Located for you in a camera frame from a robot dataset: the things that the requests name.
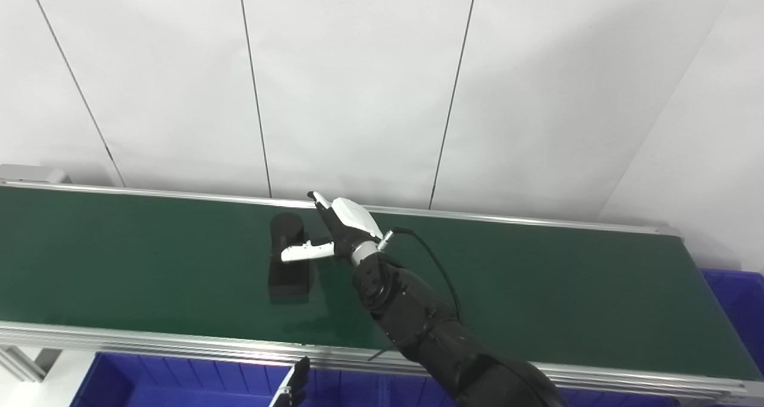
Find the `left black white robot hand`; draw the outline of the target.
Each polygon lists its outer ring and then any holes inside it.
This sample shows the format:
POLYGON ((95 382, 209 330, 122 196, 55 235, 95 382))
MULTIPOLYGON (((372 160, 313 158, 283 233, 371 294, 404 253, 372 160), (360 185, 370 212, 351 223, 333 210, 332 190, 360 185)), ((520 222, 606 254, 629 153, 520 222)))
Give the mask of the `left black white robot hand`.
POLYGON ((274 406, 300 406, 306 399, 304 390, 310 372, 311 361, 308 356, 303 356, 292 366, 284 379, 279 383, 273 397, 270 400, 270 407, 274 406))

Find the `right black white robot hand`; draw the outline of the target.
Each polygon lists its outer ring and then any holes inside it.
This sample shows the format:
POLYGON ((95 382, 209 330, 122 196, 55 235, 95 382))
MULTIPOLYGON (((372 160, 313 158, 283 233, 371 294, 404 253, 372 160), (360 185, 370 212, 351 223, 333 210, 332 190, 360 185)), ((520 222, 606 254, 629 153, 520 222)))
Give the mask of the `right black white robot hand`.
POLYGON ((366 208, 347 198, 328 201, 316 190, 311 190, 307 195, 314 201, 330 240, 322 244, 313 244, 308 240, 301 245, 288 246, 275 253, 281 262, 337 257, 359 266, 369 255, 381 252, 384 233, 366 208))

